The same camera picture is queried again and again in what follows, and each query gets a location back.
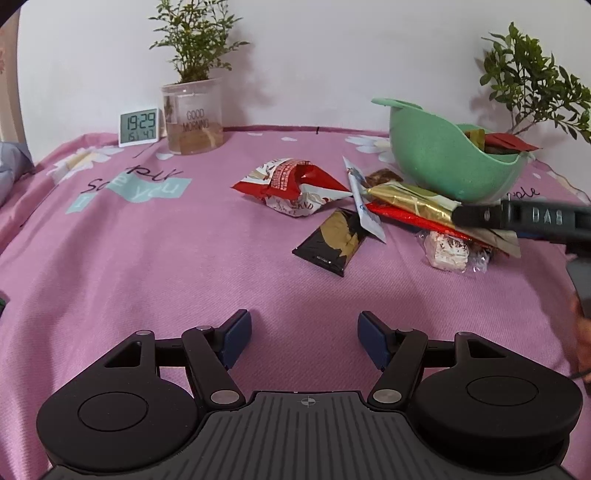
clear plastic pot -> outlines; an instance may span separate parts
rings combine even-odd
[[[162,87],[172,153],[191,155],[223,144],[221,87],[220,79]]]

black snack packet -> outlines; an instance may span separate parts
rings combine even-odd
[[[344,277],[345,268],[367,235],[356,212],[337,209],[292,253]]]

clock display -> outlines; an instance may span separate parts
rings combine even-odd
[[[119,118],[121,145],[158,141],[158,109],[124,113]]]

soil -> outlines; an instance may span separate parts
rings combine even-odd
[[[184,131],[182,124],[166,124],[168,147],[177,155],[203,153],[223,145],[223,126],[211,123],[208,128]]]

white wall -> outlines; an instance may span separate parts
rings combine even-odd
[[[29,0],[19,75],[34,155],[89,131],[116,131],[122,110],[160,103],[176,81],[149,17],[157,0]],[[511,21],[591,86],[584,0],[230,0],[252,45],[232,54],[225,125],[323,125],[386,130],[374,96],[410,100],[456,122],[508,127],[479,86],[488,31]],[[540,158],[591,193],[591,146],[553,125],[526,137]]]

